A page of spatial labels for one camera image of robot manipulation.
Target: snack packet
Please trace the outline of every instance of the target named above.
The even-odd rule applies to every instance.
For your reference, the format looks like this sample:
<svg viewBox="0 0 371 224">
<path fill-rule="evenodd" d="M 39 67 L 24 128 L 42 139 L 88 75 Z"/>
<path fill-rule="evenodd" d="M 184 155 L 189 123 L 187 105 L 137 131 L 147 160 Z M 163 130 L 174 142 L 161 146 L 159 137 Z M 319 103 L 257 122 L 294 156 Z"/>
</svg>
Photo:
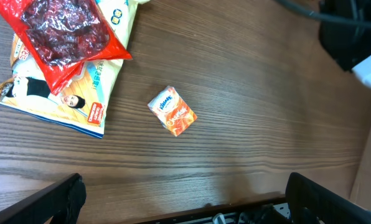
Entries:
<svg viewBox="0 0 371 224">
<path fill-rule="evenodd" d="M 197 115 L 171 86 L 149 102 L 148 107 L 175 136 L 180 135 L 197 119 Z"/>
<path fill-rule="evenodd" d="M 34 57 L 53 95 L 86 60 L 131 59 L 93 0 L 0 0 L 0 15 Z"/>
<path fill-rule="evenodd" d="M 98 6 L 120 42 L 127 46 L 139 3 L 99 0 Z M 13 76 L 0 84 L 0 105 L 102 138 L 106 109 L 123 60 L 85 62 L 82 72 L 55 96 L 27 47 L 14 35 L 10 57 Z"/>
</svg>

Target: wood grain surface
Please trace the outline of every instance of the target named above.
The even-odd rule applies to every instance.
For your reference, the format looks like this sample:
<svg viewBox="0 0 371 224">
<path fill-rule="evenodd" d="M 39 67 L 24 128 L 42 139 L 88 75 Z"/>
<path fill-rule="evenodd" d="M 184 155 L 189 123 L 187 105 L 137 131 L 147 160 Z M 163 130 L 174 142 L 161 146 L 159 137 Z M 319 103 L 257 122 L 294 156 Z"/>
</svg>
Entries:
<svg viewBox="0 0 371 224">
<path fill-rule="evenodd" d="M 93 139 L 0 106 L 0 210 L 80 173 L 79 223 L 136 222 L 283 194 L 298 171 L 348 197 L 371 91 L 317 40 L 318 23 L 271 0 L 152 0 Z M 0 16 L 0 83 L 12 29 Z M 175 138 L 147 103 L 174 86 L 198 120 Z"/>
</svg>

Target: printed person on package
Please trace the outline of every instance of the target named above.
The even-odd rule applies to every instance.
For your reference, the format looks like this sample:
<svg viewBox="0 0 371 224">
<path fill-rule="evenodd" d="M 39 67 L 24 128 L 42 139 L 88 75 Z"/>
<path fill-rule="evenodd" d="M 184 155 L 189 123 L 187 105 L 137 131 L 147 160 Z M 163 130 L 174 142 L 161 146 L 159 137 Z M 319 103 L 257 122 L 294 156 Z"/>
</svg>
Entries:
<svg viewBox="0 0 371 224">
<path fill-rule="evenodd" d="M 13 82 L 6 82 L 2 86 L 0 101 L 4 97 L 14 97 L 19 106 L 26 106 L 35 110 L 56 110 L 58 106 L 67 105 L 73 109 L 80 109 L 85 106 L 85 99 L 77 95 L 51 94 L 50 88 L 45 80 L 38 77 L 14 75 Z"/>
</svg>

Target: small orange packet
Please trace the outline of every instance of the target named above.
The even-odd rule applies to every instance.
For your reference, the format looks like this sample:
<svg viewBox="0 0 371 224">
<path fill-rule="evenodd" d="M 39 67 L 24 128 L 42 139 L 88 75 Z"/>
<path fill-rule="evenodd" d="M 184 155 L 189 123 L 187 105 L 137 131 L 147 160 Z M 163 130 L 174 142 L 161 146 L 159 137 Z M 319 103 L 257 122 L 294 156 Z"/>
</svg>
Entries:
<svg viewBox="0 0 371 224">
<path fill-rule="evenodd" d="M 180 135 L 197 119 L 197 115 L 171 86 L 149 102 L 148 107 L 175 136 Z"/>
</svg>

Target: red plastic bag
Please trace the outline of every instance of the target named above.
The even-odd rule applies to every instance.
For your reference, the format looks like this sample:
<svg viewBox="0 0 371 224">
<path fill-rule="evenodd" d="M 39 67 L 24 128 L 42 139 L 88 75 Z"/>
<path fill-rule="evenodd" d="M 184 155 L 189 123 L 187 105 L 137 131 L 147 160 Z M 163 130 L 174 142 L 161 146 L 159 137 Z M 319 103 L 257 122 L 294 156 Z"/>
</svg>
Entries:
<svg viewBox="0 0 371 224">
<path fill-rule="evenodd" d="M 86 60 L 131 59 L 94 0 L 0 0 L 0 15 L 34 56 L 55 95 Z"/>
</svg>

